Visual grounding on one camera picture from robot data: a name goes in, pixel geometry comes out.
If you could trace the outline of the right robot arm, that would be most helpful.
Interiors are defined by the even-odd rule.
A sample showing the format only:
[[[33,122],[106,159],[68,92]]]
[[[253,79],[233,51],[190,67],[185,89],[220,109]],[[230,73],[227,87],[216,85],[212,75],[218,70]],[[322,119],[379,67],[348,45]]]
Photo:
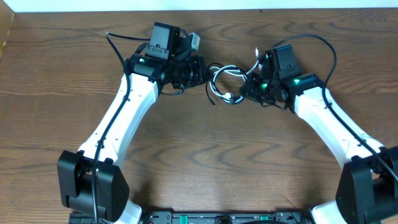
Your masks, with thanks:
[[[241,94],[284,104],[322,139],[342,169],[335,199],[313,207],[314,223],[378,223],[397,215],[397,148],[366,134],[335,102],[326,83],[304,74],[291,45],[257,56]]]

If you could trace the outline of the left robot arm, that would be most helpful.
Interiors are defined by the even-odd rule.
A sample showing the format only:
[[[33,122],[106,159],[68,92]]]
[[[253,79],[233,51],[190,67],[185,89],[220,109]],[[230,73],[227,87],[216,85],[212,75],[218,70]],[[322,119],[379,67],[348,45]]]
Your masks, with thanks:
[[[64,207],[83,214],[83,223],[139,223],[142,208],[129,198],[122,169],[132,138],[148,109],[172,85],[176,95],[209,81],[197,54],[200,37],[156,22],[129,58],[120,58],[118,92],[93,134],[77,152],[64,151],[57,162]]]

